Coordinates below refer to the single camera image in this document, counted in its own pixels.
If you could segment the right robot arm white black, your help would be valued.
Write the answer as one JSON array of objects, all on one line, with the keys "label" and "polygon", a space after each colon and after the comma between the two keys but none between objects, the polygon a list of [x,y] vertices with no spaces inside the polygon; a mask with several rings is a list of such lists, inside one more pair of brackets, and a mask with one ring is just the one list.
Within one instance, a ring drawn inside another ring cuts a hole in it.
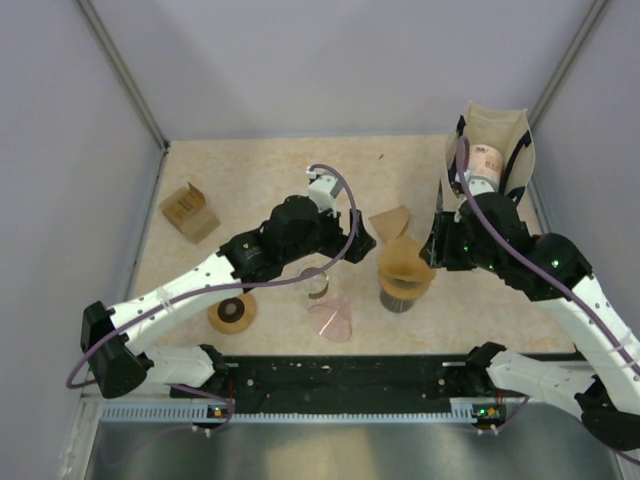
[{"label": "right robot arm white black", "polygon": [[639,340],[571,240],[531,234],[511,198],[483,193],[458,211],[437,205],[420,256],[433,268],[495,274],[553,317],[588,364],[555,366],[486,342],[466,358],[474,393],[524,394],[572,415],[616,451],[638,449]]}]

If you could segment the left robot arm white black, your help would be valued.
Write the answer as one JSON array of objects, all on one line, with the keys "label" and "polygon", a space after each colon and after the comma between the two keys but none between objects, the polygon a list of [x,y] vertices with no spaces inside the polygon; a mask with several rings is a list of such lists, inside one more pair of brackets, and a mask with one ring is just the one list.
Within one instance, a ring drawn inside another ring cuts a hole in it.
[{"label": "left robot arm white black", "polygon": [[137,298],[113,306],[96,301],[82,315],[81,363],[105,399],[141,387],[184,385],[205,396],[226,387],[220,353],[211,345],[168,347],[157,339],[195,314],[258,288],[286,285],[285,266],[313,254],[331,264],[362,261],[376,242],[361,212],[349,213],[343,231],[334,204],[309,196],[287,197],[259,227],[235,235],[199,265]]}]

